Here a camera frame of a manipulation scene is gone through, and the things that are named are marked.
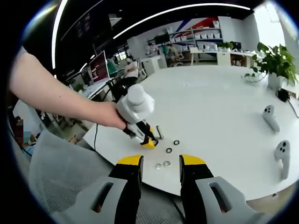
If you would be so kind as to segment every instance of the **metal screw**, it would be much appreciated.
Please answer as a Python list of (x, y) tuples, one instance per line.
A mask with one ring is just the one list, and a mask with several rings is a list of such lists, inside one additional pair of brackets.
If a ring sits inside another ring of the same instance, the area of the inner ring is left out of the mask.
[(158, 134), (159, 134), (159, 136), (160, 136), (160, 139), (163, 139), (164, 136), (162, 135), (162, 132), (161, 132), (160, 127), (159, 127), (159, 126), (156, 126), (156, 128), (157, 128)]

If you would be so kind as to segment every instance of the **black cable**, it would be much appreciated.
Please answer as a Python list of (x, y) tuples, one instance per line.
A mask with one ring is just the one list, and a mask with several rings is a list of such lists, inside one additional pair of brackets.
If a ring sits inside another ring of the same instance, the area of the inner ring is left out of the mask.
[(105, 101), (105, 98), (106, 98), (106, 96), (108, 95), (109, 91), (111, 91), (111, 89), (109, 89), (109, 90), (106, 92), (106, 94), (105, 94), (104, 97), (103, 97), (103, 101)]
[(176, 208), (176, 210), (177, 210), (179, 216), (181, 217), (181, 220), (182, 220), (183, 224), (185, 224), (185, 223), (186, 223), (186, 219), (185, 219), (185, 216), (184, 216), (184, 214), (182, 213), (181, 209), (179, 209), (179, 207), (177, 206), (177, 204), (175, 203), (175, 201), (174, 201), (171, 197), (169, 197), (169, 200), (172, 202), (172, 204), (173, 204), (174, 207)]
[(95, 140), (97, 139), (97, 134), (98, 134), (98, 124), (97, 124), (97, 126), (96, 126), (96, 128), (95, 128), (95, 135), (94, 135), (94, 143), (93, 143), (93, 146), (94, 146), (94, 150), (95, 150)]

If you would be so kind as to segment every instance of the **round white table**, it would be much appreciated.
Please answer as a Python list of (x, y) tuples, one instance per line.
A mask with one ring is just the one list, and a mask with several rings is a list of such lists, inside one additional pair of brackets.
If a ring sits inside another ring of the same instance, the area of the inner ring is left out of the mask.
[[(165, 137), (155, 149), (141, 148), (125, 133), (99, 126), (96, 150), (112, 164), (123, 157), (142, 154), (142, 181), (180, 195), (179, 155), (203, 159), (214, 176), (221, 176), (239, 189), (246, 200), (277, 193), (299, 177), (299, 119), (289, 103), (267, 89), (267, 79), (248, 84), (241, 76), (251, 71), (232, 66), (189, 66), (162, 69), (142, 82), (155, 99), (147, 122), (160, 126)], [(262, 117), (275, 106), (280, 133)], [(84, 139), (93, 147), (95, 125)], [(291, 144), (289, 177), (281, 179), (281, 161), (274, 158), (279, 142)], [(156, 164), (170, 161), (169, 167)]]

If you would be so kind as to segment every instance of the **hand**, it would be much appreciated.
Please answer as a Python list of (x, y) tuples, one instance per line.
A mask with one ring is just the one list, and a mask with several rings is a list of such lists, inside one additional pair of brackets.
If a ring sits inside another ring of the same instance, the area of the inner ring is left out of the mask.
[(100, 102), (97, 103), (101, 106), (99, 110), (103, 110), (101, 121), (97, 122), (100, 125), (108, 126), (108, 127), (116, 127), (118, 129), (125, 129), (126, 122), (120, 117), (119, 113), (116, 110), (116, 103), (114, 102)]

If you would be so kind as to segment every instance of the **potted plant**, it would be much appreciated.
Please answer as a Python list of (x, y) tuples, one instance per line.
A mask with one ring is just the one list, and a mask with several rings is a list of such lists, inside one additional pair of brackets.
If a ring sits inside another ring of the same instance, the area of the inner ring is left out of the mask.
[(223, 48), (225, 47), (225, 44), (224, 44), (223, 42), (221, 42), (221, 43), (216, 43), (216, 45), (217, 45), (217, 48), (218, 48), (219, 51), (222, 51)]
[(84, 87), (83, 84), (78, 83), (73, 89), (74, 91), (79, 92), (80, 90), (83, 89), (83, 87)]
[(244, 78), (246, 78), (248, 82), (259, 82), (268, 76), (268, 87), (275, 91), (281, 88), (284, 78), (287, 79), (288, 84), (291, 82), (295, 85), (295, 83), (298, 82), (295, 65), (293, 64), (294, 58), (287, 51), (286, 47), (280, 44), (279, 47), (275, 46), (272, 48), (258, 43), (257, 50), (263, 52), (265, 57), (258, 58), (257, 55), (252, 56), (256, 66), (252, 66), (251, 68), (255, 73), (259, 72), (260, 74), (245, 74)]
[(230, 50), (234, 48), (234, 45), (231, 42), (225, 42), (225, 45), (226, 45), (228, 52), (230, 52)]
[(234, 46), (231, 42), (216, 43), (219, 51), (230, 51)]

